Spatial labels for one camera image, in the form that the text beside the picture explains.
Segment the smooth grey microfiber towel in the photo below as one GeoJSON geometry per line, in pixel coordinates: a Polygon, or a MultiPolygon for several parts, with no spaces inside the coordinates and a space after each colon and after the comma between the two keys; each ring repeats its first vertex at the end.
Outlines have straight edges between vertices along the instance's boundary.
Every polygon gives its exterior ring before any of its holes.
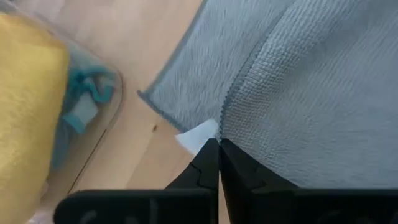
{"type": "Polygon", "coordinates": [[[398,0],[204,0],[141,97],[301,187],[398,187],[398,0]]]}

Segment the light blue microfiber towel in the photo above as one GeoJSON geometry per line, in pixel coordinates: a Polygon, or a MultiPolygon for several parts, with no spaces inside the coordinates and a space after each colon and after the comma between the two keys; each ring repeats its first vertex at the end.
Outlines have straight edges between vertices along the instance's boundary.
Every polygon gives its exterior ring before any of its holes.
{"type": "Polygon", "coordinates": [[[100,111],[98,106],[111,101],[116,82],[116,73],[94,56],[72,46],[69,53],[67,89],[55,133],[52,170],[62,166],[71,142],[85,133],[100,111]]]}

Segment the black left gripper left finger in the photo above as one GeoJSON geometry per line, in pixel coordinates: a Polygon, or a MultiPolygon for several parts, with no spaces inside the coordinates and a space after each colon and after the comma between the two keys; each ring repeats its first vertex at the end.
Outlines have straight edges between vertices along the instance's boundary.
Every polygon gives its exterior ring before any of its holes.
{"type": "Polygon", "coordinates": [[[54,224],[218,224],[219,148],[209,139],[164,189],[82,190],[56,207],[54,224]]]}

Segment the yellow microfiber towel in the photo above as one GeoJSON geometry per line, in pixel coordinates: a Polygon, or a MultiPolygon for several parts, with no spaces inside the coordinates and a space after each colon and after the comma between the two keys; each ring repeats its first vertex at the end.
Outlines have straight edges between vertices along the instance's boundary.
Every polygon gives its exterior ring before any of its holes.
{"type": "Polygon", "coordinates": [[[25,224],[39,203],[69,61],[47,29],[0,12],[0,224],[25,224]]]}

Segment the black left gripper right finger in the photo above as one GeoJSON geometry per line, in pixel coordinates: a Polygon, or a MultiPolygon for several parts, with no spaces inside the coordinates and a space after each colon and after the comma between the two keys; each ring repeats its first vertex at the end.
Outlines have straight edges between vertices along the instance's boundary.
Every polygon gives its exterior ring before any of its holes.
{"type": "Polygon", "coordinates": [[[231,224],[398,224],[398,189],[308,189],[228,139],[220,172],[231,224]]]}

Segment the clear plastic bin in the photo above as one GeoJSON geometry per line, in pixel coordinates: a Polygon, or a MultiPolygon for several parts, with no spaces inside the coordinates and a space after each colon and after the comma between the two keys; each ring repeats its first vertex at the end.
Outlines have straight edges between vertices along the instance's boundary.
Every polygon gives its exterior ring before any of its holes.
{"type": "MultiPolygon", "coordinates": [[[[119,110],[123,95],[121,75],[116,69],[110,67],[96,54],[89,51],[80,41],[62,32],[60,28],[51,22],[46,21],[40,15],[31,14],[19,9],[11,0],[0,0],[0,12],[17,14],[18,16],[24,16],[33,20],[43,28],[47,29],[54,37],[60,39],[67,46],[68,53],[70,46],[80,48],[94,56],[96,60],[116,73],[116,82],[111,101],[107,104],[98,106],[98,115],[86,127],[85,133],[77,136],[71,142],[69,152],[62,166],[57,170],[49,169],[49,173],[44,185],[42,186],[41,197],[34,214],[42,214],[45,217],[45,224],[53,224],[52,215],[56,204],[71,191],[80,172],[83,170],[85,162],[96,149],[98,143],[110,127],[119,110]]],[[[25,224],[29,223],[34,214],[25,222],[25,224]]]]}

